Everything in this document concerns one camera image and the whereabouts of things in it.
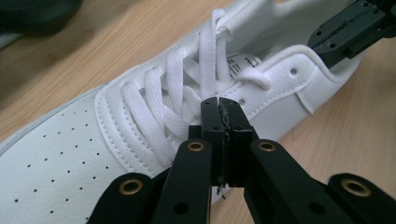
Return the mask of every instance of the brass insert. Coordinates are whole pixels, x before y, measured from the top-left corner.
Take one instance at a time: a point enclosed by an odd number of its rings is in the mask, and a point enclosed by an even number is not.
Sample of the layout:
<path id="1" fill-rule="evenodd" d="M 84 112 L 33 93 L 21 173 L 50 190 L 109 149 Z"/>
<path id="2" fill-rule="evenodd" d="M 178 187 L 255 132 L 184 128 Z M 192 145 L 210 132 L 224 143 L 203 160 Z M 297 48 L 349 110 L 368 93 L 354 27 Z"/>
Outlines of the brass insert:
<path id="1" fill-rule="evenodd" d="M 341 186 L 349 193 L 359 197 L 369 197 L 371 195 L 370 189 L 357 180 L 345 178 L 341 181 Z"/>
<path id="2" fill-rule="evenodd" d="M 187 145 L 187 148 L 191 151 L 201 151 L 204 147 L 204 144 L 200 142 L 191 142 Z"/>
<path id="3" fill-rule="evenodd" d="M 272 151 L 275 151 L 275 149 L 276 149 L 276 147 L 272 143 L 269 143 L 269 142 L 260 142 L 257 145 L 257 147 L 263 151 L 266 151 L 266 152 L 272 152 Z"/>
<path id="4" fill-rule="evenodd" d="M 125 180 L 120 185 L 120 193 L 123 195 L 136 194 L 143 188 L 143 183 L 139 179 L 129 179 Z"/>

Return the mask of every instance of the white shoelace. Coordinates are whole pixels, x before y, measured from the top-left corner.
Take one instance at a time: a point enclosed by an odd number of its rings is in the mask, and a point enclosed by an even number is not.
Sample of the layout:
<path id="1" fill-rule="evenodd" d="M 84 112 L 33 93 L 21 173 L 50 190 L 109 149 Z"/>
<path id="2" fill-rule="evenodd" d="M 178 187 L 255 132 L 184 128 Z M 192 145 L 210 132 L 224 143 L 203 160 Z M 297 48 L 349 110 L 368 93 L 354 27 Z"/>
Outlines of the white shoelace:
<path id="1" fill-rule="evenodd" d="M 175 138 L 187 139 L 192 118 L 198 118 L 201 113 L 200 103 L 216 95 L 218 84 L 234 83 L 229 75 L 225 36 L 216 38 L 216 22 L 224 13 L 215 9 L 211 21 L 200 32 L 199 63 L 186 59 L 183 48 L 173 49 L 167 57 L 166 71 L 152 68 L 146 72 L 145 95 L 134 82 L 127 82 L 121 88 L 124 102 L 137 127 L 162 165 L 172 164 L 176 150 L 171 143 Z M 184 74 L 199 85 L 199 93 L 183 85 Z M 238 80 L 255 82 L 263 89 L 269 87 L 268 80 L 254 68 L 244 69 Z M 171 108 L 163 102 L 163 91 L 170 98 Z"/>

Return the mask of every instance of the sneaker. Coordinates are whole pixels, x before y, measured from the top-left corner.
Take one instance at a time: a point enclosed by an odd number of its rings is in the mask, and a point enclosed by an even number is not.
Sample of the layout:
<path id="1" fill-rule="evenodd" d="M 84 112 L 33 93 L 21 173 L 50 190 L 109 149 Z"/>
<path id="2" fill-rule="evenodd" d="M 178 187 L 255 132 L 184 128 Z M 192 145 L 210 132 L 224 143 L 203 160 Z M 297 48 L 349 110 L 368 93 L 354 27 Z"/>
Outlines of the sneaker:
<path id="1" fill-rule="evenodd" d="M 84 223 L 116 177 L 168 168 L 209 97 L 239 102 L 277 140 L 349 79 L 304 46 L 350 1 L 236 1 L 174 46 L 0 145 L 0 223 Z"/>

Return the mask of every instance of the stitching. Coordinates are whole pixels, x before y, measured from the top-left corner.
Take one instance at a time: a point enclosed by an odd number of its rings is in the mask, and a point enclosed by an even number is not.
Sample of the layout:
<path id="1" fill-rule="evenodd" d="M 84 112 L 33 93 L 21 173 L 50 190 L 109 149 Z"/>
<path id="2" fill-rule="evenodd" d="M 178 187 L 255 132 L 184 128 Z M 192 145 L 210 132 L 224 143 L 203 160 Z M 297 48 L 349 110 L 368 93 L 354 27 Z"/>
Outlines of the stitching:
<path id="1" fill-rule="evenodd" d="M 230 91 L 230 92 L 228 92 L 227 94 L 225 94 L 223 97 L 227 97 L 227 96 L 229 96 L 229 95 L 231 95 L 231 94 L 233 94 L 234 92 L 236 92 L 236 91 L 238 91 L 239 89 L 241 89 L 242 88 L 242 83 L 241 82 L 239 82 L 238 83 L 238 87 L 237 88 L 235 88 L 234 90 L 232 90 L 232 91 Z"/>
<path id="2" fill-rule="evenodd" d="M 252 112 L 248 113 L 248 116 L 253 116 L 253 114 L 256 114 L 259 110 L 262 110 L 264 108 L 264 105 L 266 105 L 268 102 L 272 101 L 274 98 L 277 98 L 280 95 L 283 95 L 285 93 L 289 93 L 289 92 L 293 92 L 294 90 L 298 90 L 300 87 L 304 86 L 306 83 L 308 83 L 311 80 L 312 74 L 314 73 L 314 70 L 317 69 L 317 67 L 315 66 L 312 71 L 310 72 L 310 76 L 308 77 L 308 79 L 306 81 L 304 81 L 303 83 L 299 84 L 298 86 L 292 88 L 292 89 L 288 89 L 285 91 L 280 92 L 277 95 L 274 95 L 273 97 L 267 99 L 266 101 L 262 102 L 262 104 L 260 104 L 255 110 L 253 110 Z"/>
<path id="3" fill-rule="evenodd" d="M 126 115 L 126 110 L 125 110 L 125 106 L 124 106 L 124 105 L 122 105 L 122 111 L 123 111 L 123 115 L 124 115 L 124 117 L 125 117 L 125 119 L 126 119 L 128 125 L 129 125 L 129 127 L 131 128 L 131 131 L 132 131 L 132 133 L 134 134 L 134 136 L 139 140 L 139 142 L 140 142 L 146 149 L 148 149 L 149 151 L 152 152 L 152 149 L 149 148 L 149 147 L 145 144 L 145 142 L 143 142 L 143 140 L 137 135 L 136 131 L 134 130 L 134 127 L 132 126 L 131 121 L 129 121 L 128 116 Z M 136 154 L 134 153 L 134 151 L 133 151 L 133 150 L 129 147 L 129 145 L 125 142 L 125 140 L 123 139 L 123 137 L 122 137 L 122 141 L 123 141 L 123 142 L 125 143 L 125 145 L 129 148 L 129 151 L 134 155 L 134 157 L 137 158 L 137 160 L 138 160 L 140 163 L 142 163 L 142 165 L 143 165 L 144 167 L 146 167 L 146 169 L 148 169 L 148 171 L 149 171 L 152 175 L 154 175 L 154 173 L 152 172 L 152 170 L 149 169 L 149 167 L 148 167 L 142 160 L 140 160 L 140 159 L 136 156 Z"/>
<path id="4" fill-rule="evenodd" d="M 120 137 L 121 137 L 121 139 L 122 139 L 122 142 L 125 144 L 125 146 L 127 146 L 127 147 L 129 148 L 129 151 L 132 152 L 132 149 L 131 149 L 130 146 L 127 144 L 127 142 L 126 142 L 124 136 L 122 135 L 122 133 L 120 132 L 120 129 L 118 128 L 118 125 L 117 125 L 116 121 L 114 120 L 114 117 L 113 117 L 113 115 L 112 115 L 112 113 L 111 113 L 111 110 L 110 110 L 110 105 L 108 104 L 108 98 L 107 98 L 106 96 L 105 96 L 105 101 L 106 101 L 106 106 L 107 106 L 107 109 L 108 109 L 108 113 L 110 114 L 111 120 L 113 120 L 114 126 L 117 127 L 117 132 L 119 133 L 119 135 L 120 135 Z M 137 160 L 138 160 L 144 167 L 146 167 L 146 169 L 147 169 L 152 175 L 154 175 L 154 173 L 152 173 L 152 171 L 147 167 L 147 165 L 146 165 L 145 163 L 143 163 L 139 158 L 137 158 Z"/>
<path id="5" fill-rule="evenodd" d="M 132 169 L 132 170 L 135 171 L 135 169 L 134 169 L 134 168 L 122 157 L 122 155 L 120 154 L 120 152 L 119 152 L 119 150 L 117 149 L 116 145 L 114 144 L 113 140 L 111 139 L 110 134 L 108 134 L 107 128 L 106 128 L 105 124 L 103 123 L 102 115 L 101 115 L 101 112 L 100 112 L 100 109 L 99 109 L 99 104 L 96 104 L 96 111 L 98 112 L 98 117 L 99 117 L 100 123 L 102 124 L 102 127 L 103 127 L 103 129 L 104 129 L 104 131 L 105 131 L 105 134 L 107 135 L 107 138 L 109 139 L 111 145 L 116 149 L 117 154 L 120 155 L 120 157 L 121 157 L 121 159 L 123 160 L 123 162 L 124 162 L 126 165 L 128 165 L 128 167 L 129 167 L 130 169 Z"/>
<path id="6" fill-rule="evenodd" d="M 100 96 L 100 99 L 103 99 L 103 97 L 105 97 L 105 101 L 106 101 L 106 106 L 107 106 L 107 109 L 108 109 L 108 113 L 110 114 L 111 120 L 113 121 L 113 124 L 114 124 L 114 126 L 116 127 L 116 129 L 117 129 L 117 132 L 119 133 L 119 135 L 120 135 L 122 141 L 124 142 L 125 146 L 127 146 L 127 147 L 130 149 L 130 151 L 132 152 L 131 148 L 130 148 L 129 145 L 126 143 L 125 138 L 124 138 L 123 135 L 121 134 L 121 132 L 120 132 L 118 126 L 117 126 L 116 121 L 114 120 L 113 114 L 111 113 L 110 106 L 109 106 L 109 104 L 108 104 L 108 99 L 107 99 L 107 97 L 106 97 L 104 94 L 102 94 L 102 95 Z M 118 148 L 115 146 L 115 144 L 114 144 L 114 142 L 113 142 L 113 140 L 112 140 L 110 134 L 108 133 L 108 131 L 107 131 L 107 129 L 106 129 L 106 126 L 104 125 L 104 122 L 103 122 L 103 119 L 102 119 L 100 110 L 99 110 L 99 104 L 97 104 L 97 107 L 96 107 L 96 108 L 97 108 L 97 111 L 98 111 L 98 114 L 99 114 L 99 120 L 100 120 L 101 123 L 102 123 L 102 127 L 103 127 L 103 129 L 105 130 L 105 133 L 106 133 L 106 135 L 107 135 L 107 137 L 108 137 L 108 139 L 109 139 L 111 145 L 115 148 L 115 150 L 117 151 L 117 153 L 120 155 L 120 158 L 123 160 L 123 162 L 124 162 L 129 168 L 131 168 L 132 170 L 134 170 L 134 172 L 135 172 L 135 168 L 133 168 L 133 167 L 131 166 L 131 164 L 129 164 L 129 162 L 128 162 L 127 160 L 125 160 L 125 158 L 121 155 L 120 151 L 119 151 Z M 140 163 L 141 163 L 152 175 L 154 175 L 154 173 L 147 167 L 147 165 L 146 165 L 145 163 L 143 163 L 139 158 L 137 158 L 137 160 L 138 160 L 138 161 L 139 161 L 139 162 L 140 162 Z"/>

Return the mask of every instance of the wooden table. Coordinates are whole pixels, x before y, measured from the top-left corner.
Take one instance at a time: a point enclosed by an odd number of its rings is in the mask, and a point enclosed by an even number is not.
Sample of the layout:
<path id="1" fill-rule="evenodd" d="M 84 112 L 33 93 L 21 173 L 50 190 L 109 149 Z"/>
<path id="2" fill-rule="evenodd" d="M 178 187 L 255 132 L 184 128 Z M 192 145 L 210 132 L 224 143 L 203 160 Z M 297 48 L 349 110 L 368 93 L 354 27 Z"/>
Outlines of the wooden table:
<path id="1" fill-rule="evenodd" d="M 58 34 L 0 51 L 0 141 L 51 109 L 162 52 L 230 0 L 85 1 Z M 318 112 L 280 143 L 314 178 L 361 175 L 396 198 L 396 39 L 381 40 Z M 241 189 L 212 223 L 252 223 Z"/>

